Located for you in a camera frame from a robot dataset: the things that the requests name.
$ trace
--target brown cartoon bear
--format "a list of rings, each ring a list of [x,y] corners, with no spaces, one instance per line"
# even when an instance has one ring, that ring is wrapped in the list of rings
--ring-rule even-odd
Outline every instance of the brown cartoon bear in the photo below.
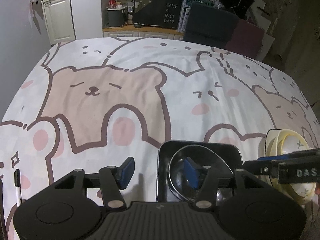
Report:
[[[112,113],[133,111],[140,120],[142,140],[159,147],[171,138],[169,113],[160,87],[166,82],[158,69],[132,70],[113,65],[49,72],[47,95],[38,117],[62,119],[74,153],[107,145]]]
[[[306,139],[309,147],[318,147],[316,136],[306,119],[306,114],[296,101],[289,101],[279,94],[264,90],[258,85],[254,85],[252,91],[268,111],[276,129],[294,130]]]

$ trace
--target black bowl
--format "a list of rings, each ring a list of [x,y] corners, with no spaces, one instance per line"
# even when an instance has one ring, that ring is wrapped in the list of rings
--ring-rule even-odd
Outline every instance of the black bowl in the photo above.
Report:
[[[232,174],[229,166],[215,152],[201,145],[187,145],[179,149],[171,158],[168,167],[168,185],[172,193],[181,200],[194,202],[198,190],[190,187],[184,175],[184,160],[191,157],[205,168],[214,168],[222,174]],[[218,190],[217,200],[223,198],[221,192],[229,195],[228,189]]]

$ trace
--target black board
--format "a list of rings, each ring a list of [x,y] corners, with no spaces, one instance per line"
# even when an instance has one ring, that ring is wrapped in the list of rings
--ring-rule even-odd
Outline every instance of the black board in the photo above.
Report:
[[[177,29],[182,0],[135,0],[133,23]]]

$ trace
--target pen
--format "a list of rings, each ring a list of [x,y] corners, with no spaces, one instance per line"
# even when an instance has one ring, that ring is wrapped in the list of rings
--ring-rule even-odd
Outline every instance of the pen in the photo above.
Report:
[[[21,205],[21,184],[20,184],[20,171],[16,169],[14,172],[14,186],[16,187],[17,207]]]

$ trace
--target wooden countertop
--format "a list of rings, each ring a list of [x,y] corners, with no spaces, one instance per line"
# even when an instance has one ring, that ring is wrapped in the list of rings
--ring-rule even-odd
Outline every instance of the wooden countertop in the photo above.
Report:
[[[123,31],[130,31],[130,32],[152,32],[152,33],[167,33],[167,34],[176,34],[182,35],[184,33],[179,33],[177,30],[173,29],[165,29],[159,27],[149,27],[149,26],[142,26],[141,28],[135,28],[134,25],[129,24],[123,27],[116,27],[116,28],[103,28],[102,31],[104,32],[123,32]]]

